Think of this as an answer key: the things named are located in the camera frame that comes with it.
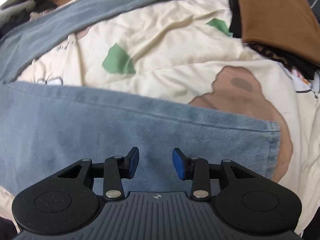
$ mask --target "light blue denim fabric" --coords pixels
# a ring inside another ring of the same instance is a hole
[[[116,91],[15,82],[2,86],[0,102],[0,185],[14,194],[79,159],[103,162],[133,146],[140,163],[126,191],[189,192],[172,164],[175,147],[268,178],[279,149],[277,122]]]
[[[14,81],[32,62],[94,23],[158,0],[79,0],[31,22],[0,40],[0,84]]]

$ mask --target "green patch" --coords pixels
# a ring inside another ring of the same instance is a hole
[[[102,67],[111,74],[135,74],[132,59],[117,43],[108,52]]]
[[[207,22],[208,25],[216,27],[219,31],[223,32],[225,35],[232,37],[233,33],[229,31],[229,28],[225,21],[213,18],[210,22]]]

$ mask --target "brown bear print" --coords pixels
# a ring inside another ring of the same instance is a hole
[[[272,178],[278,182],[288,169],[293,146],[286,121],[265,99],[259,81],[244,67],[225,66],[212,82],[212,90],[195,97],[189,104],[279,123],[280,149]]]

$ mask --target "ribbed gray surface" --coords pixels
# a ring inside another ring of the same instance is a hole
[[[184,192],[132,192],[108,203],[90,225],[63,236],[37,236],[23,231],[15,240],[236,240],[258,239],[223,224],[209,204],[187,198]],[[269,239],[299,239],[292,232]]]

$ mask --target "round black disc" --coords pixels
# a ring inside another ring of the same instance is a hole
[[[294,230],[301,214],[300,199],[292,191],[256,179],[238,179],[221,190],[214,206],[229,225],[252,234]]]
[[[72,179],[33,185],[18,194],[12,204],[18,225],[40,235],[74,231],[90,222],[98,208],[92,190]]]

